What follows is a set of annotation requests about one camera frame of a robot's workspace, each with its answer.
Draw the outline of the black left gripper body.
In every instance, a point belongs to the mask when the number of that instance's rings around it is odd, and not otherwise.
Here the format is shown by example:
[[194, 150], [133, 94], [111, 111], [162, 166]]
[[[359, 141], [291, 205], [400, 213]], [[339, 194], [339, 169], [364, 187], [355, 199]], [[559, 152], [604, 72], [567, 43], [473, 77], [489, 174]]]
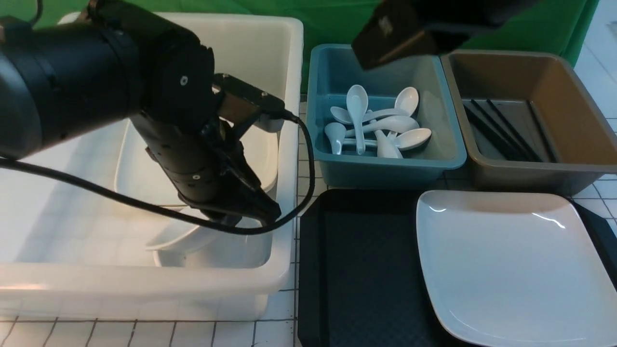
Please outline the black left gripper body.
[[165, 82], [131, 123], [177, 195], [196, 187], [210, 197], [238, 186], [264, 191], [245, 158], [241, 137], [261, 120], [274, 122], [263, 130], [277, 132], [285, 109], [279, 97], [215, 73], [193, 86], [171, 88]]

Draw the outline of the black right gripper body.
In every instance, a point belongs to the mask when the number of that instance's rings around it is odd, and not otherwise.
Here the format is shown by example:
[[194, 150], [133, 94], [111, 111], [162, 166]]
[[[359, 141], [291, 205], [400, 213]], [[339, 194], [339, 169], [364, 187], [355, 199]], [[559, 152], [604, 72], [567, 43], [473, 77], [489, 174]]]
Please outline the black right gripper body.
[[449, 53], [472, 35], [471, 7], [460, 0], [384, 0], [352, 41], [361, 67]]

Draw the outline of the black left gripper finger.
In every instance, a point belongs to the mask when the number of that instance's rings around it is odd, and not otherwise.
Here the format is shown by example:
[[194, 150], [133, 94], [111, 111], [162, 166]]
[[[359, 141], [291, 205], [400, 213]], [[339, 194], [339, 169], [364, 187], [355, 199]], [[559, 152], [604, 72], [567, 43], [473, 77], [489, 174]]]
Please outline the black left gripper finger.
[[269, 225], [282, 215], [279, 204], [262, 190], [251, 191], [246, 187], [220, 189], [207, 197], [196, 187], [179, 192], [178, 197], [192, 209], [199, 210], [212, 222], [236, 226], [243, 217]]

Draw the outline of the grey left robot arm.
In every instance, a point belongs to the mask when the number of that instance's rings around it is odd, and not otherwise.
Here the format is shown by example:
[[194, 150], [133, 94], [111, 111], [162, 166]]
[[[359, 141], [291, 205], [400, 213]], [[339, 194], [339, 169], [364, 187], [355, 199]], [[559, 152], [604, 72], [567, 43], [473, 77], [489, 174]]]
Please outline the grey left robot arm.
[[[180, 200], [208, 220], [183, 217], [23, 159], [130, 119]], [[227, 73], [191, 30], [123, 0], [91, 0], [75, 22], [33, 29], [1, 19], [1, 167], [46, 176], [128, 206], [236, 235], [242, 217], [261, 234], [280, 226], [244, 155], [256, 124], [291, 120], [284, 101]]]

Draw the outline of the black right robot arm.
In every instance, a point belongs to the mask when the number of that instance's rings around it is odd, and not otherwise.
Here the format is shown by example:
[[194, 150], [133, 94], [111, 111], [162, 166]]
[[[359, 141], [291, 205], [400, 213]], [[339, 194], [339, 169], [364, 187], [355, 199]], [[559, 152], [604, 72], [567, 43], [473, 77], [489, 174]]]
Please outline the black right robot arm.
[[384, 0], [352, 41], [364, 70], [421, 55], [450, 53], [502, 27], [534, 0]]

